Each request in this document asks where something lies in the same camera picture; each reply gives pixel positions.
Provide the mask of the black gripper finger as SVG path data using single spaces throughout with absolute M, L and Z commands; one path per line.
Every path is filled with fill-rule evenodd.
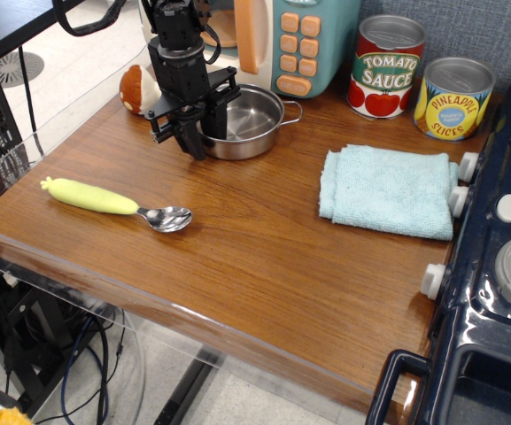
M 204 145 L 195 120 L 178 120 L 174 128 L 174 138 L 183 152 L 188 153 L 196 160 L 205 159 Z
M 228 101 L 224 96 L 211 94 L 205 102 L 205 116 L 201 128 L 205 135 L 215 139 L 225 139 L 228 130 Z

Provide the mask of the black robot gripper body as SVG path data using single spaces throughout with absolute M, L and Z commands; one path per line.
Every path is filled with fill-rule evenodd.
M 149 42 L 148 52 L 161 98 L 145 113 L 145 118 L 158 143 L 174 137 L 178 120 L 195 120 L 200 134 L 205 102 L 211 94 L 224 96 L 228 104 L 240 96 L 237 70 L 228 66 L 209 72 L 202 42 L 187 50 L 170 50 L 159 42 Z

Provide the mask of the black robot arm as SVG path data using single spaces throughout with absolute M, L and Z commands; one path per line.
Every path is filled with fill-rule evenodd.
M 143 1 L 142 5 L 153 33 L 148 51 L 161 92 L 145 113 L 153 139 L 162 143 L 172 136 L 183 152 L 203 160 L 202 137 L 226 137 L 228 103 L 240 96 L 236 69 L 207 70 L 221 51 L 217 45 L 209 59 L 204 57 L 201 34 L 218 39 L 208 25 L 208 1 Z

